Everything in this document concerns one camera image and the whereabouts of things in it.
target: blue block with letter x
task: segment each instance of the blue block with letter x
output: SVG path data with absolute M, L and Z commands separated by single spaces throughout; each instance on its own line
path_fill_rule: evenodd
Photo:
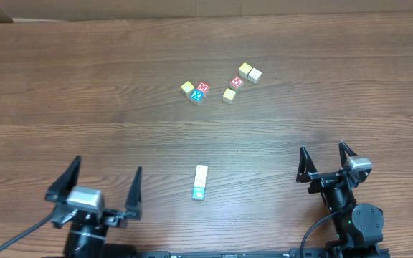
M 191 102 L 200 105 L 201 99 L 204 97 L 204 93 L 200 90 L 195 90 L 191 94 Z

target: wooden tabletop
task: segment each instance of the wooden tabletop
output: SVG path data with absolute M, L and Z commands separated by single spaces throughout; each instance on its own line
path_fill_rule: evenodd
M 232 105 L 238 67 L 263 72 Z M 202 105 L 180 86 L 211 85 Z M 123 209 L 143 166 L 143 219 L 108 241 L 170 252 L 298 247 L 328 212 L 295 182 L 299 147 L 320 172 L 338 142 L 374 169 L 354 189 L 384 210 L 382 248 L 413 257 L 413 13 L 0 24 L 0 244 L 52 209 L 76 155 L 79 184 Z M 204 201 L 191 191 L 209 166 Z M 43 226 L 0 257 L 60 255 Z M 307 247 L 336 238 L 320 226 Z

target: wood grain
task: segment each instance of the wood grain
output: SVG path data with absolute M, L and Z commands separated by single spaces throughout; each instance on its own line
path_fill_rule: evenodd
M 242 62 L 263 77 L 228 105 Z M 203 105 L 180 93 L 186 80 L 212 86 Z M 333 171 L 340 140 L 374 162 L 354 192 L 384 210 L 381 247 L 413 257 L 413 13 L 0 24 L 0 243 L 50 211 L 44 192 L 80 154 L 80 184 L 117 209 L 143 166 L 143 220 L 110 242 L 297 247 L 327 214 L 295 182 L 298 149 Z M 66 233 L 43 226 L 1 257 L 60 254 Z M 334 237 L 323 225 L 308 246 Z

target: red block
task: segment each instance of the red block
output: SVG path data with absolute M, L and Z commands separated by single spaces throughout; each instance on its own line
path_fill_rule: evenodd
M 197 86 L 197 89 L 203 92 L 205 96 L 207 92 L 209 91 L 209 85 L 205 82 L 200 82 L 199 86 Z
M 232 81 L 230 81 L 230 88 L 238 91 L 241 86 L 243 86 L 244 82 L 242 79 L 240 79 L 240 77 L 236 76 L 234 79 L 232 79 Z

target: yellow block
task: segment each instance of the yellow block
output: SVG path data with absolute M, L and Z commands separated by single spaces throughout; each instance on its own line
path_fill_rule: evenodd
M 194 90 L 194 86 L 192 85 L 192 83 L 190 81 L 187 81 L 186 83 L 184 83 L 181 86 L 181 89 L 182 89 L 183 93 L 186 95 L 186 97 L 189 97 L 192 90 Z
M 226 92 L 224 92 L 222 96 L 222 100 L 232 104 L 232 101 L 234 100 L 235 94 L 237 94 L 234 90 L 231 89 L 226 89 Z
M 243 63 L 242 66 L 238 69 L 238 74 L 247 79 L 248 74 L 250 73 L 252 67 L 247 63 Z

